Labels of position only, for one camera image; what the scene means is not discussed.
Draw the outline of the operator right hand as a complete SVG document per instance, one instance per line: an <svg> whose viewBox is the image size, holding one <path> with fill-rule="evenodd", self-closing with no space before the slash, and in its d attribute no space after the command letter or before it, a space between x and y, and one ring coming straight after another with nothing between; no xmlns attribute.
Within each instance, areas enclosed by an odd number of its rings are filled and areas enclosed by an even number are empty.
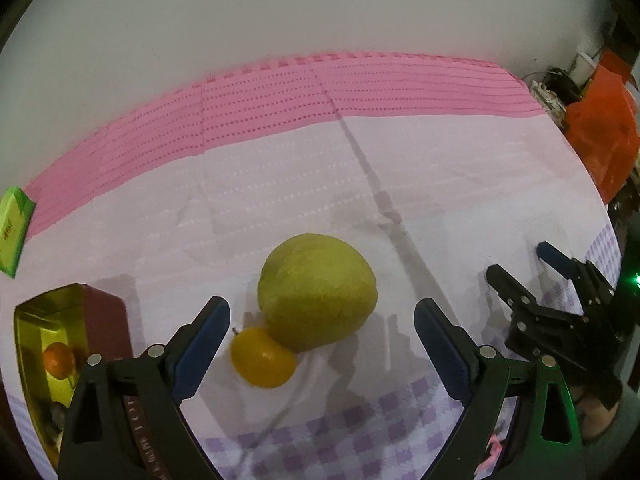
<svg viewBox="0 0 640 480"><path fill-rule="evenodd" d="M604 434L620 408L620 402L607 408L597 396L585 391L578 391L574 405L584 440L592 440Z"/></svg>

